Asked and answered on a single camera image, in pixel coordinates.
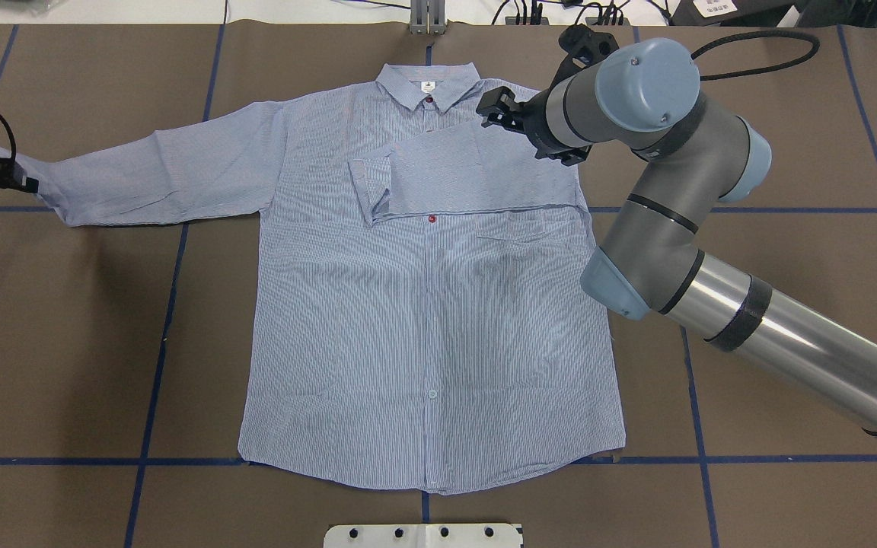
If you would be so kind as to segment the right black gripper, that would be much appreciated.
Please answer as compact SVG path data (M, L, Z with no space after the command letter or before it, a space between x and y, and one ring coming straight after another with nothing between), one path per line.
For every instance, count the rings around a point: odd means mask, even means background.
M550 91L540 91L531 100L517 101L515 93L506 86L484 91L478 101L477 115L483 118L481 126L520 129L526 139L536 148L536 159L560 161L564 166L576 166L588 158L592 145L576 147L561 142L550 128Z

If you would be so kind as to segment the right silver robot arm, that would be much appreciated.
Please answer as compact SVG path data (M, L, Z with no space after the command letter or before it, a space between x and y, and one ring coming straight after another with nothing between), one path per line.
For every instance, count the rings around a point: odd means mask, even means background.
M700 247L714 212L737 212L772 149L703 84L807 62L817 36L761 29L690 52L659 37L619 48L574 25L553 83L527 101L501 86L477 107L483 127L524 135L537 158L573 166L622 142L646 167L582 271L582 288L638 320L654 311L720 352L751 361L824 402L877 440L877 344Z

